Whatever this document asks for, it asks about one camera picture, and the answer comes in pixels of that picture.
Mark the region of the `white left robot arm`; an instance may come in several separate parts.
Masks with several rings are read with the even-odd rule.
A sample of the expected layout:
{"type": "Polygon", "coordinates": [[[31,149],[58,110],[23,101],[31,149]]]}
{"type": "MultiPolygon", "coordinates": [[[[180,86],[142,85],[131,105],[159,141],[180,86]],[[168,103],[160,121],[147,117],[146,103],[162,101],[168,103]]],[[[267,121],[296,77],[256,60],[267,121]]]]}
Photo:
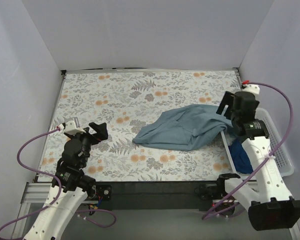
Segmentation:
{"type": "Polygon", "coordinates": [[[25,240],[59,240],[76,210],[85,200],[103,198],[105,188],[83,171],[90,158],[91,148],[107,140],[107,124],[90,122],[81,128],[77,118],[62,124],[70,140],[63,147],[57,162],[43,210],[39,212],[25,240]]]}

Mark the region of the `light blue t shirt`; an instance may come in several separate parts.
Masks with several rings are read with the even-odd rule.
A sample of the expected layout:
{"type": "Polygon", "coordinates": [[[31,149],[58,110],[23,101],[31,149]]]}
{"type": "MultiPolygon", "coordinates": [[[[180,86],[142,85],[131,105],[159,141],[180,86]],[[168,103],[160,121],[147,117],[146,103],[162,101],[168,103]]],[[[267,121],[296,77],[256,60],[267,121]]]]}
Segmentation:
{"type": "Polygon", "coordinates": [[[132,142],[162,150],[199,150],[220,132],[233,130],[231,121],[217,110],[215,105],[191,104],[165,111],[154,123],[142,127],[132,142]]]}

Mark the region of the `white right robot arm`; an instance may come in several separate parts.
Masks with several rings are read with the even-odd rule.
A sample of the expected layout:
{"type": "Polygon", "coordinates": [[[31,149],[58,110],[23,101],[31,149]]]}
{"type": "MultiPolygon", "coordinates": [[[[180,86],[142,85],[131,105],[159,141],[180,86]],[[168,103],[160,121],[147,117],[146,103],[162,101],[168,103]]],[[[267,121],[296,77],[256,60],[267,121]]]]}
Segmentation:
{"type": "Polygon", "coordinates": [[[300,200],[294,199],[285,185],[275,157],[271,155],[270,134],[266,124],[255,118],[259,101],[253,93],[225,92],[217,114],[231,120],[239,142],[246,152],[258,186],[252,190],[236,173],[219,175],[217,195],[235,198],[248,212],[256,231],[290,229],[300,218],[300,200]]]}

